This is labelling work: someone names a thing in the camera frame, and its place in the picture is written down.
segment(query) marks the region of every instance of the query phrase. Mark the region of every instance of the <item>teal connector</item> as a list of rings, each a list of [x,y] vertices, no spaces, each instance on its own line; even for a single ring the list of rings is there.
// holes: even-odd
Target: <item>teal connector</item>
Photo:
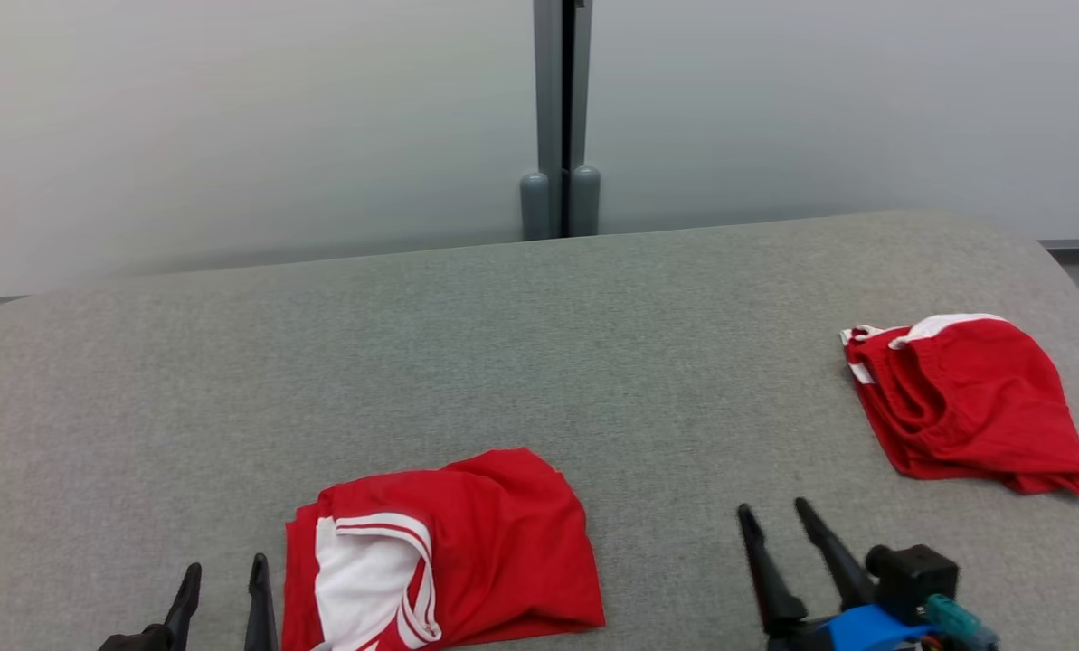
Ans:
[[[932,594],[925,601],[925,619],[938,630],[956,637],[973,651],[994,651],[998,648],[997,633],[982,626],[975,614],[941,594]]]

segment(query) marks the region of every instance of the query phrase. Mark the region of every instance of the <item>folded clothing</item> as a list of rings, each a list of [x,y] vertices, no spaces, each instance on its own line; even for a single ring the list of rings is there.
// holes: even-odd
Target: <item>folded clothing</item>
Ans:
[[[877,440],[900,473],[1079,496],[1079,437],[1057,370],[1005,318],[858,325],[842,331],[842,342]]]
[[[604,626],[584,506],[528,449],[329,487],[286,528],[283,651]]]

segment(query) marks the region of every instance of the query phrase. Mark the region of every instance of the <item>gray fabric surface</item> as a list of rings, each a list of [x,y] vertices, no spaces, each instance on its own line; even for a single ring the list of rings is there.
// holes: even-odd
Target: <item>gray fabric surface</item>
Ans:
[[[192,648],[241,648],[254,552],[324,487],[530,446],[589,516],[607,629],[503,648],[762,648],[735,520],[836,606],[791,501],[853,553],[928,543],[1006,648],[1079,648],[1079,502],[913,482],[836,333],[1012,320],[1079,428],[1079,293],[944,214],[452,248],[119,281],[0,308],[0,648],[96,648],[204,565]]]

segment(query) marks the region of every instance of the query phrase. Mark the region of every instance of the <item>white trim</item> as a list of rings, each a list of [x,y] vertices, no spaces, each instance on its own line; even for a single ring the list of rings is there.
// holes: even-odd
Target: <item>white trim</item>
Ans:
[[[852,375],[857,377],[858,382],[862,384],[875,384],[869,368],[865,368],[863,364],[849,364],[848,367],[849,370],[852,370]]]
[[[909,342],[915,342],[918,341],[918,339],[937,337],[941,330],[944,330],[948,326],[955,326],[957,323],[984,320],[1006,321],[997,314],[933,314],[932,316],[916,323],[916,325],[913,325],[912,328],[909,329],[909,334],[890,341],[889,348],[891,348],[891,350],[900,350],[903,349],[904,345],[909,344]]]
[[[377,647],[371,642],[391,622],[407,648],[441,638],[426,525],[402,514],[319,518],[315,557],[315,601],[324,639],[333,651]],[[420,565],[422,581],[411,608],[407,588]]]
[[[862,330],[862,333],[860,335],[853,335],[853,330]],[[848,330],[841,330],[841,345],[846,347],[849,342],[862,342],[865,341],[865,339],[879,335],[884,331],[885,330],[882,328],[874,328],[872,325],[861,323],[861,325],[853,326]]]

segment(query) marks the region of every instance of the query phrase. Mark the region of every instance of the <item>white wall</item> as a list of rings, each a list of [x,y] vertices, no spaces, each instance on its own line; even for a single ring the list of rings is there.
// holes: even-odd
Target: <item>white wall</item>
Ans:
[[[941,207],[1079,238],[1079,0],[595,0],[601,231]]]
[[[0,296],[521,238],[531,0],[0,0]]]

